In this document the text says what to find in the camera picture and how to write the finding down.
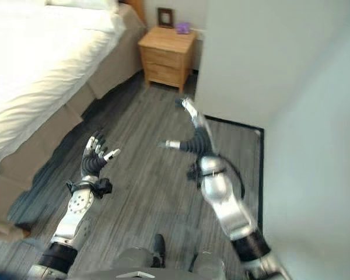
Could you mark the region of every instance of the bed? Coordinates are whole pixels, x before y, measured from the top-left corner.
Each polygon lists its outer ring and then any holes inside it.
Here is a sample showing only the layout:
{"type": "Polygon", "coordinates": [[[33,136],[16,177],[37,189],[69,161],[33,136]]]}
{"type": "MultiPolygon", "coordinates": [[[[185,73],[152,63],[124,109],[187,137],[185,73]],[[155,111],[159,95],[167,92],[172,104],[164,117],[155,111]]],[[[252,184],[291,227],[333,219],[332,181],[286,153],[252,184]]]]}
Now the bed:
{"type": "Polygon", "coordinates": [[[142,1],[121,2],[113,31],[101,31],[100,18],[84,28],[82,17],[93,16],[76,17],[73,7],[0,22],[0,238],[22,238],[7,221],[9,208],[89,104],[142,69],[142,1]]]}

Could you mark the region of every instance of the baseboard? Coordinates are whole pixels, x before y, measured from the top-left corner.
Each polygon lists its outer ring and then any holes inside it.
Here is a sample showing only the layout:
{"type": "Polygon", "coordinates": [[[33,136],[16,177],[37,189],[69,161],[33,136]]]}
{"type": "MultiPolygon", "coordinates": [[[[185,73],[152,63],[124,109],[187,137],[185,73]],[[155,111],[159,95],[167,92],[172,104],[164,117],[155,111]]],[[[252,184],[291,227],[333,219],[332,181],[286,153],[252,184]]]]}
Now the baseboard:
{"type": "Polygon", "coordinates": [[[259,158],[259,187],[258,187],[258,227],[263,231],[263,163],[264,163],[264,129],[254,127],[252,125],[242,124],[235,121],[224,120],[222,118],[211,117],[206,115],[208,120],[219,121],[220,123],[232,124],[238,127],[248,128],[250,130],[258,130],[260,132],[260,158],[259,158]]]}

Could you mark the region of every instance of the white wall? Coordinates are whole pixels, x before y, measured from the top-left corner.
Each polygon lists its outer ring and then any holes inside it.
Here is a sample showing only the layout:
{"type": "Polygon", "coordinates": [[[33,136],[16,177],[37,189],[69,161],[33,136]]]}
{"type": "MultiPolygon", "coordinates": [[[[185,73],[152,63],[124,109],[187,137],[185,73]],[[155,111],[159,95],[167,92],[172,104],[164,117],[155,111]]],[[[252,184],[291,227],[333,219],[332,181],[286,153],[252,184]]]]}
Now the white wall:
{"type": "Polygon", "coordinates": [[[294,279],[350,279],[350,18],[266,129],[264,234],[294,279]]]}
{"type": "MultiPolygon", "coordinates": [[[[174,9],[174,22],[189,22],[191,28],[205,30],[208,0],[146,0],[145,17],[149,27],[157,25],[157,8],[174,9]]],[[[198,69],[202,55],[203,41],[197,40],[193,68],[198,69]]]]}
{"type": "Polygon", "coordinates": [[[197,106],[264,128],[340,29],[349,2],[209,1],[197,106]]]}

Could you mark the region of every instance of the picture frame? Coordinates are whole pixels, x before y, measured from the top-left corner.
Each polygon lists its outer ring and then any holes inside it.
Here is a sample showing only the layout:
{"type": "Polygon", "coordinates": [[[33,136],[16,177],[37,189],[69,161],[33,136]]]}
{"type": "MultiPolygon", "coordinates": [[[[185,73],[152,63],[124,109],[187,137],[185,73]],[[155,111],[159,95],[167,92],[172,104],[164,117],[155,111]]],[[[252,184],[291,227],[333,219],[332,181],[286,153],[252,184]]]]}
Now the picture frame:
{"type": "Polygon", "coordinates": [[[174,10],[167,8],[157,8],[158,26],[164,28],[174,28],[174,10]]]}

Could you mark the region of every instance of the purple object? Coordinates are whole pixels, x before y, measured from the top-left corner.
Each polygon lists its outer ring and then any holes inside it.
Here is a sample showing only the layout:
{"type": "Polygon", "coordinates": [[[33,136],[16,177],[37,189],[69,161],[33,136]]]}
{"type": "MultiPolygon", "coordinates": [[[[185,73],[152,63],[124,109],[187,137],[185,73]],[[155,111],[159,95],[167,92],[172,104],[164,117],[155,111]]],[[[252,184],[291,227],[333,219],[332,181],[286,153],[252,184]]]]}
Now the purple object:
{"type": "Polygon", "coordinates": [[[181,22],[176,24],[177,34],[189,34],[190,24],[189,22],[181,22]]]}

